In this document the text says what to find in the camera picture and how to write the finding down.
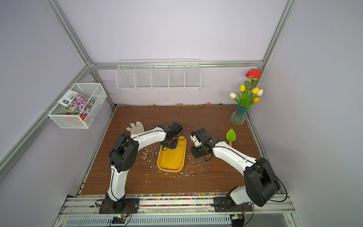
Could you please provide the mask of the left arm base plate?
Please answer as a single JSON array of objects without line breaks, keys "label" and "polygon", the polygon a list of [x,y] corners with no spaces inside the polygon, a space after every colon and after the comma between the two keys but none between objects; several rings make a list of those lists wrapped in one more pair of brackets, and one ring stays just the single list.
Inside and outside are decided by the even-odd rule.
[{"label": "left arm base plate", "polygon": [[99,210],[99,214],[134,214],[138,212],[140,199],[122,198],[119,201],[113,201],[110,198],[105,199]]}]

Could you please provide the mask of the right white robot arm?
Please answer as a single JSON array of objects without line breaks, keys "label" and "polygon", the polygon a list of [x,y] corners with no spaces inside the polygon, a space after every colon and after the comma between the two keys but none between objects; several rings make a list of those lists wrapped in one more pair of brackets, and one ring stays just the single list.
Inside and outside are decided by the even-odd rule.
[{"label": "right white robot arm", "polygon": [[253,202],[262,207],[273,201],[272,197],[283,187],[265,158],[247,156],[222,139],[212,138],[204,128],[193,131],[191,140],[194,158],[211,155],[225,161],[244,177],[244,186],[235,187],[226,196],[234,205]]}]

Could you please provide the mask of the yellow plastic storage box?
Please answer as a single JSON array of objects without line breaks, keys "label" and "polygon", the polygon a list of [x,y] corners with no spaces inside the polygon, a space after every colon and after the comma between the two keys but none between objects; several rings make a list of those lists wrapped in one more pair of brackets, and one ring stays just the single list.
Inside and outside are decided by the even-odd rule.
[{"label": "yellow plastic storage box", "polygon": [[175,149],[160,147],[157,167],[167,173],[179,173],[184,167],[187,141],[184,136],[177,138]]}]

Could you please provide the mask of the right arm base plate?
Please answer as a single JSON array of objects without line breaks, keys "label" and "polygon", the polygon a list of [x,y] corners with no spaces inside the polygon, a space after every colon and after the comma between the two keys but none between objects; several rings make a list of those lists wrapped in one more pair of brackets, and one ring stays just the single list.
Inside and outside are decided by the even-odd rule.
[{"label": "right arm base plate", "polygon": [[253,211],[252,203],[245,202],[240,205],[232,201],[227,197],[214,197],[213,204],[215,212],[250,212]]}]

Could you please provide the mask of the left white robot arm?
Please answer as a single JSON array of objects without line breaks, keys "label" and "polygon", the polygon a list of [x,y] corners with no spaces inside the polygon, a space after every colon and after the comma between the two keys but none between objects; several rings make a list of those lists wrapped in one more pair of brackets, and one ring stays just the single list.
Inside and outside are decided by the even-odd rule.
[{"label": "left white robot arm", "polygon": [[162,124],[138,134],[121,134],[109,153],[111,180],[107,199],[119,202],[125,197],[127,175],[135,164],[139,150],[154,143],[160,143],[161,154],[174,154],[176,151],[186,150],[186,138],[182,134],[182,126],[177,122],[171,126]]}]

